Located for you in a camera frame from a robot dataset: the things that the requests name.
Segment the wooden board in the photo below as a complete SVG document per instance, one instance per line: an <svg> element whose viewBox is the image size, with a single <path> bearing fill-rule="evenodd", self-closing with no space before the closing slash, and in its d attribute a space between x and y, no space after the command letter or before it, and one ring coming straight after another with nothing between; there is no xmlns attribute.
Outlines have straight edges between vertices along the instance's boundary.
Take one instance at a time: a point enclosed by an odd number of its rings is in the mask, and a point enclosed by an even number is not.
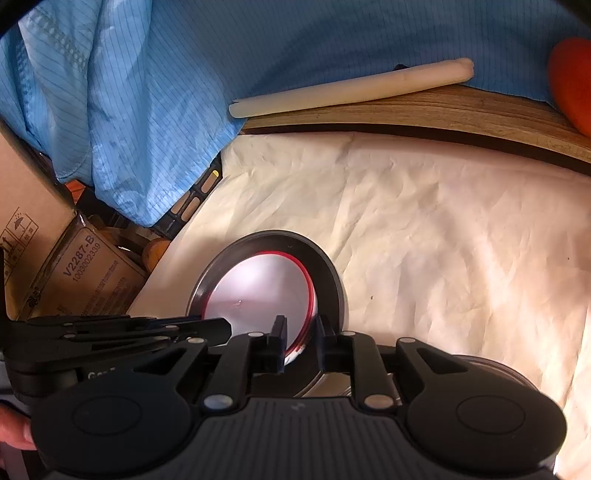
<svg viewBox="0 0 591 480"><path fill-rule="evenodd" d="M248 119L243 132L280 125L410 125L520 142L591 163L591 138L550 105L450 85L370 102L274 113Z"/></svg>

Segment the metal pin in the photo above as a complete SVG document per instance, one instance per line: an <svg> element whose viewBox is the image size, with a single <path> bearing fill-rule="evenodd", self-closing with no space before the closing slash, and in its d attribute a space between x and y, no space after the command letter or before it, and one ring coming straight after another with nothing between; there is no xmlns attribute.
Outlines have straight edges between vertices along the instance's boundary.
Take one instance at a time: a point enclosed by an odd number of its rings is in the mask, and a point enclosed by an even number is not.
<svg viewBox="0 0 591 480"><path fill-rule="evenodd" d="M374 394L365 397L363 403L367 408L371 408L372 410L387 410L394 406L395 401L388 395Z"/></svg>
<svg viewBox="0 0 591 480"><path fill-rule="evenodd" d="M232 397L223 394L209 395L203 400L209 410L227 410L234 404Z"/></svg>

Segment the crumpled paper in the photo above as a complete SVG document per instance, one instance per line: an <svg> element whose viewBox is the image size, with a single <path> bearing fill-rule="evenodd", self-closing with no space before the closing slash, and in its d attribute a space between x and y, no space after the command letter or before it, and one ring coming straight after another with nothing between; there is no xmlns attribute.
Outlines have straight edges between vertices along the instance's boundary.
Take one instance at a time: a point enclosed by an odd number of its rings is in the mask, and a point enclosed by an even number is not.
<svg viewBox="0 0 591 480"><path fill-rule="evenodd" d="M415 336L528 377L564 408L558 473L591 478L591 179L445 142L361 133L244 135L224 179L130 308L185 313L205 266L249 233L316 242L346 290L346 328Z"/></svg>

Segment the blue fabric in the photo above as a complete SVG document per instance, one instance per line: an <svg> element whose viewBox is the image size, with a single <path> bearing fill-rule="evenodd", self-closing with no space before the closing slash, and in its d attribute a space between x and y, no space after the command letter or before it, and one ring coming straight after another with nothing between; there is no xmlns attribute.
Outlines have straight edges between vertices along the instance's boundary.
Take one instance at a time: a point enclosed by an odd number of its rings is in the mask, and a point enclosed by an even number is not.
<svg viewBox="0 0 591 480"><path fill-rule="evenodd" d="M0 115L148 226L239 132L235 98L470 57L470 85L551 101L574 35L554 0L45 0L0 41Z"/></svg>

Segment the hand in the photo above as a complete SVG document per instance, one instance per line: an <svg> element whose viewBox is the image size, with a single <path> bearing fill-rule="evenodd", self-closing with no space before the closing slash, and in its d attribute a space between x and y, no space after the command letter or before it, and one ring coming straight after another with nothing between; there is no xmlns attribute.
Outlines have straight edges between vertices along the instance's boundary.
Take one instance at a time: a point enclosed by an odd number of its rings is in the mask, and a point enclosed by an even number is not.
<svg viewBox="0 0 591 480"><path fill-rule="evenodd" d="M36 450L31 437L29 419L2 404L0 404L0 442L19 450ZM0 467L4 467L4 460L1 458Z"/></svg>

